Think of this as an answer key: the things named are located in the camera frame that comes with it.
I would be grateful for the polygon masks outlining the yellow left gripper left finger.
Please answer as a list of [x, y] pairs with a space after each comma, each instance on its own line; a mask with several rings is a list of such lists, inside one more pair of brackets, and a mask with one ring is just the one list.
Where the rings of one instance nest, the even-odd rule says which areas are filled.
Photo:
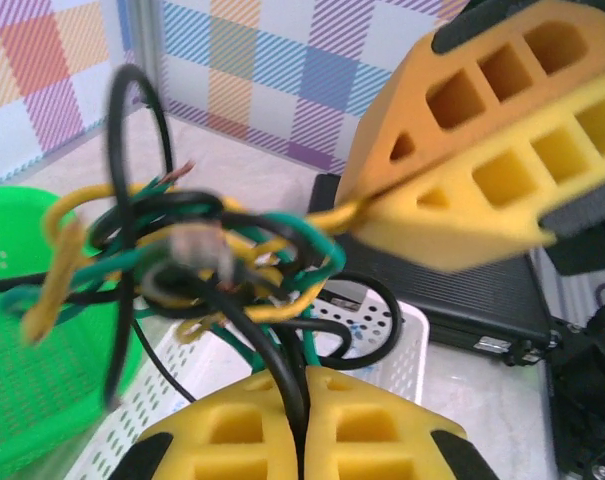
[[148, 427], [110, 477], [297, 479], [296, 447], [272, 376], [252, 375]]

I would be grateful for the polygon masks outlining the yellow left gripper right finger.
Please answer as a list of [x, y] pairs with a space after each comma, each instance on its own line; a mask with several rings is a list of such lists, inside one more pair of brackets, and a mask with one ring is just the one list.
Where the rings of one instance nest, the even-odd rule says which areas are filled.
[[456, 422], [338, 371], [306, 369], [306, 479], [495, 479]]

